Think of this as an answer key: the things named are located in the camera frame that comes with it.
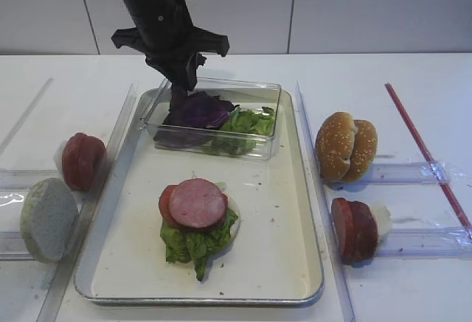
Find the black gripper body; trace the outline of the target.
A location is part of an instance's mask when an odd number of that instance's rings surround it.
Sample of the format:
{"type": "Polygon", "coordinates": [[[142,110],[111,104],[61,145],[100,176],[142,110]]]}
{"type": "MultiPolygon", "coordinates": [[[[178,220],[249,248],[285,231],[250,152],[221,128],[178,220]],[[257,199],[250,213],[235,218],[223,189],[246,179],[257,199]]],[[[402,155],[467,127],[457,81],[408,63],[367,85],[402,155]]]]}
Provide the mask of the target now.
{"type": "Polygon", "coordinates": [[[229,39],[196,27],[186,0],[123,0],[135,24],[118,29],[111,36],[116,48],[135,49],[149,57],[178,60],[199,52],[222,57],[229,51],[229,39]]]}

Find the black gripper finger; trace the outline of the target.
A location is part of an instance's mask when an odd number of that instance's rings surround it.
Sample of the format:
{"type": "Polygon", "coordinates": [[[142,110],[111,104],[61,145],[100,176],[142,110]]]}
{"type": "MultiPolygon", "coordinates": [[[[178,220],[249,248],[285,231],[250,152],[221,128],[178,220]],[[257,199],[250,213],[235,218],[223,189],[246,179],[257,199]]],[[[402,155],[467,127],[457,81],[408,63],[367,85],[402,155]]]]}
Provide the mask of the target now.
{"type": "Polygon", "coordinates": [[[185,91],[192,91],[197,84],[197,69],[206,62],[201,53],[193,53],[182,59],[146,57],[146,64],[164,75],[173,85],[185,91]]]}

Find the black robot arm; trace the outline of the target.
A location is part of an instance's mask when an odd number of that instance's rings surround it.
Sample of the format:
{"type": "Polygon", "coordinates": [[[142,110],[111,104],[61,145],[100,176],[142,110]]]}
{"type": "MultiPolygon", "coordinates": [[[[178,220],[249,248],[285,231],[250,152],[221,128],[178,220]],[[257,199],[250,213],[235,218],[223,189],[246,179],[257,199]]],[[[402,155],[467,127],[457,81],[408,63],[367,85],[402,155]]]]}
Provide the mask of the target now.
{"type": "Polygon", "coordinates": [[[185,0],[123,1],[134,27],[116,30],[113,44],[144,54],[146,64],[183,91],[195,88],[204,52],[224,57],[229,51],[227,36],[194,25],[185,0]]]}

